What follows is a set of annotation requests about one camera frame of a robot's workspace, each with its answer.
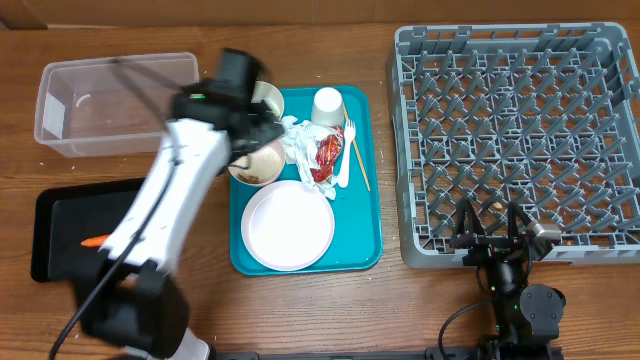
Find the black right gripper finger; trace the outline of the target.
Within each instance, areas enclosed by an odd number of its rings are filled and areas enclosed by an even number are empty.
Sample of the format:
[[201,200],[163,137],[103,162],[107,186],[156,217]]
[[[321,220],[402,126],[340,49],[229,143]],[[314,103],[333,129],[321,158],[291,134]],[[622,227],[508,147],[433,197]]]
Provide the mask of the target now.
[[484,227],[468,198],[463,198],[456,203],[456,215],[457,220],[451,237],[452,240],[463,240],[486,235]]
[[516,202],[509,202],[507,205],[507,235],[509,240],[516,240],[520,235],[518,221],[524,227],[531,223],[531,218],[525,213],[523,208]]

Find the pale green bowl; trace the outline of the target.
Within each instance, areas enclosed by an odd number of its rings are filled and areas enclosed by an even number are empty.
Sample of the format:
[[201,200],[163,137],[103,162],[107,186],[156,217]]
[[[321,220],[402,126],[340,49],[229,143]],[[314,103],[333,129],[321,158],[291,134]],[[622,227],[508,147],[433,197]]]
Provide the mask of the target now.
[[264,101],[272,110],[274,115],[280,120],[284,113],[284,97],[280,90],[273,84],[258,80],[255,83],[252,103]]

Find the pink bowl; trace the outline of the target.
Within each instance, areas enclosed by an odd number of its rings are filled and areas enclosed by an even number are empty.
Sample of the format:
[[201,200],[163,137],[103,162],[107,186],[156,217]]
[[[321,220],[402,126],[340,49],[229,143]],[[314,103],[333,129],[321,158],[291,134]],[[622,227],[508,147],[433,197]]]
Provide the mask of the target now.
[[260,150],[239,158],[228,170],[239,182],[261,187],[274,182],[280,176],[285,160],[286,154],[281,142],[274,140]]

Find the white napkin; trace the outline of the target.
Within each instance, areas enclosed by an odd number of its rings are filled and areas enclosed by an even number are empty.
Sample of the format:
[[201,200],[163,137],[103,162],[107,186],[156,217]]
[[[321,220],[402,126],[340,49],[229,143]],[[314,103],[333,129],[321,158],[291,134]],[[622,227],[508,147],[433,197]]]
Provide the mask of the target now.
[[330,134],[331,127],[317,125],[309,120],[299,121],[291,115],[284,116],[281,124],[285,133],[280,142],[285,150],[286,163],[296,165],[303,184],[318,190],[329,200],[334,200],[337,184],[334,172],[328,181],[322,183],[316,183],[311,174],[312,169],[319,168],[315,159],[319,143]]

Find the red snack wrapper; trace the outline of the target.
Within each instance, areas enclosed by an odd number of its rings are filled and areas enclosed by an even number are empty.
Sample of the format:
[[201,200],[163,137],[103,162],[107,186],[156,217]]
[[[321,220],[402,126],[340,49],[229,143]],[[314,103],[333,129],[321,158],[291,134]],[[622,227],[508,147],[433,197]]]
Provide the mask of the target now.
[[311,174],[316,183],[329,180],[333,175],[334,166],[343,150],[344,135],[339,126],[331,127],[330,134],[319,143],[316,154],[318,169],[312,169]]

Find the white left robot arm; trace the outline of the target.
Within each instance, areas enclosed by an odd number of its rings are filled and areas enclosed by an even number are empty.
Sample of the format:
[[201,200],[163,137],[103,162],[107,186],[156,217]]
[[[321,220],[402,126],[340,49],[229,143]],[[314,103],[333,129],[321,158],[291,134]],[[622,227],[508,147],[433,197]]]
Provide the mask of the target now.
[[215,178],[284,133],[265,101],[254,102],[266,69],[226,48],[211,78],[180,85],[124,57],[113,76],[164,128],[150,172],[116,229],[68,271],[77,309],[53,343],[56,357],[74,326],[138,359],[214,359],[215,347],[189,327],[176,285],[188,232]]

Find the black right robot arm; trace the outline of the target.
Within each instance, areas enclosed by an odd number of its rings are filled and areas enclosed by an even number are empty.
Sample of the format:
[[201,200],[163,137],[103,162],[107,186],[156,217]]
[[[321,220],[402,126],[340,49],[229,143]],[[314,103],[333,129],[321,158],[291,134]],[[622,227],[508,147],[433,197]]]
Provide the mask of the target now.
[[467,251],[462,258],[465,266],[486,274],[486,280],[478,284],[488,298],[445,321],[438,335],[441,355],[449,357],[443,338],[450,323],[490,305],[496,333],[481,337],[476,347],[466,350],[467,359],[561,359],[562,350],[553,348],[551,342],[559,337],[566,298],[556,288],[529,282],[533,263],[560,244],[559,226],[530,218],[515,202],[507,205],[507,234],[502,237],[487,233],[468,199],[456,204],[456,214],[450,245]]

